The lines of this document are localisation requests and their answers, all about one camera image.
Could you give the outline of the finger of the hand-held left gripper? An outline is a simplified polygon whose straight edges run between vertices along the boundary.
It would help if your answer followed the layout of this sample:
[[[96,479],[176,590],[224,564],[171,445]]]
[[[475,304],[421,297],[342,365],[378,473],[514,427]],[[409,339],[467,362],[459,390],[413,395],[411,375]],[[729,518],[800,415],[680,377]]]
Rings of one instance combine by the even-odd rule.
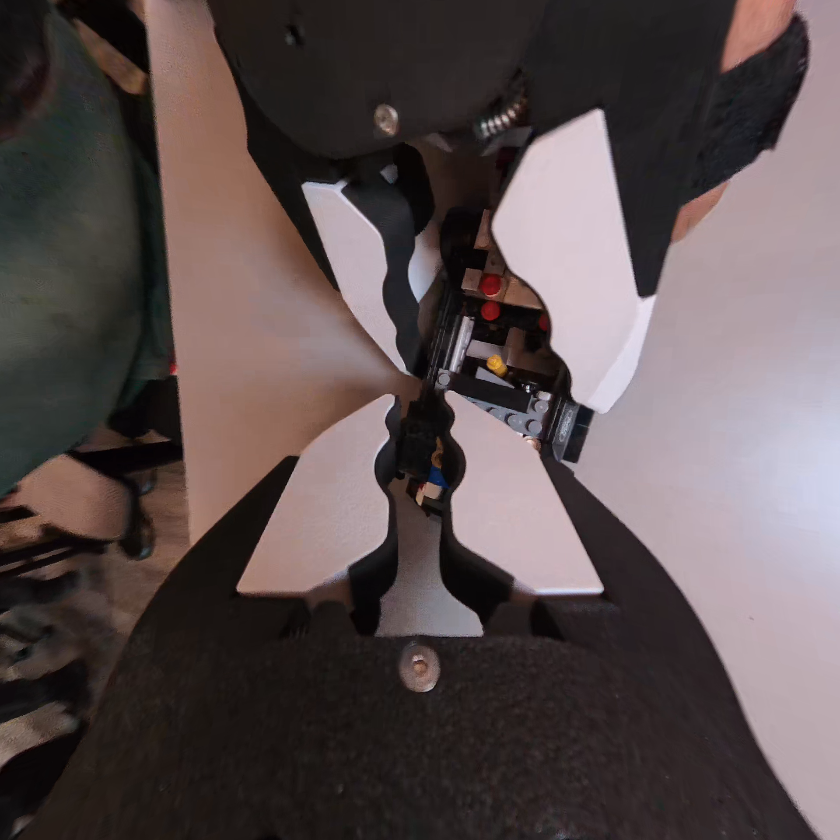
[[[398,144],[301,191],[344,303],[397,370],[422,377],[421,304],[437,278],[437,226],[420,151]]]
[[[603,110],[528,145],[490,231],[548,312],[572,398],[609,412],[634,378],[656,296],[637,291]]]

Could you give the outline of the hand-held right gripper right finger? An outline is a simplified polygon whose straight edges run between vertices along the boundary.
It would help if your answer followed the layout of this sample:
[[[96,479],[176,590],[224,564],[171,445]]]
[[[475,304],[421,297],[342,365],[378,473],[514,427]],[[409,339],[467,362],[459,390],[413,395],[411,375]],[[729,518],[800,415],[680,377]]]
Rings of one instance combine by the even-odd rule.
[[[454,391],[442,396],[442,443],[442,580],[483,627],[507,603],[604,595],[537,450]]]

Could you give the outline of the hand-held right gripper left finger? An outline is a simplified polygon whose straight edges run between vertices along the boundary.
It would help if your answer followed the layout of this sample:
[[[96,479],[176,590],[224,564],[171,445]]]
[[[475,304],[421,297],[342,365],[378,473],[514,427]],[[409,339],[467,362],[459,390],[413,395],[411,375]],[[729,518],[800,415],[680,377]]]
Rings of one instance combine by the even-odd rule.
[[[398,566],[396,477],[401,401],[386,394],[301,453],[237,583],[237,594],[335,602],[375,634]]]

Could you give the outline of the black lego car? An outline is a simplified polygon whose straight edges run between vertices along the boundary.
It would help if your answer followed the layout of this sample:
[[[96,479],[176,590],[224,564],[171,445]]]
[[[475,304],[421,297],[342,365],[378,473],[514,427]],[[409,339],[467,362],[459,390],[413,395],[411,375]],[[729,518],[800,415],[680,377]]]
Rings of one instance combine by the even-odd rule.
[[[441,517],[449,482],[442,438],[446,392],[464,397],[544,456],[576,464],[594,411],[571,396],[550,346],[548,310],[507,266],[490,211],[450,209],[440,229],[443,279],[423,388],[402,420],[397,476],[428,516]]]

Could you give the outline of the person's left hand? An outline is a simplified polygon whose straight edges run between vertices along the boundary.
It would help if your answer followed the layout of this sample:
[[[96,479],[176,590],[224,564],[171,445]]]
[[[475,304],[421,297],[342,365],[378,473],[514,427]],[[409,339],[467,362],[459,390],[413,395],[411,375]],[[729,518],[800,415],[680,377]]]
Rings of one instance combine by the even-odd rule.
[[[796,1],[737,1],[720,70],[726,74],[767,49],[787,29]],[[729,186],[724,182],[682,206],[671,234],[672,244],[684,239],[719,204]]]

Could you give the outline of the person's green sweatshirt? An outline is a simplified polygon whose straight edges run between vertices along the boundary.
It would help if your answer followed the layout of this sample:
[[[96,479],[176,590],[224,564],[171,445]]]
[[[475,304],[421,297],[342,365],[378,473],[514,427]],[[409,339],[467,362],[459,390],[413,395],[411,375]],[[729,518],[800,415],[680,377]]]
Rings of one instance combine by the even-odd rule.
[[[52,2],[2,2],[1,489],[172,372],[157,174]]]

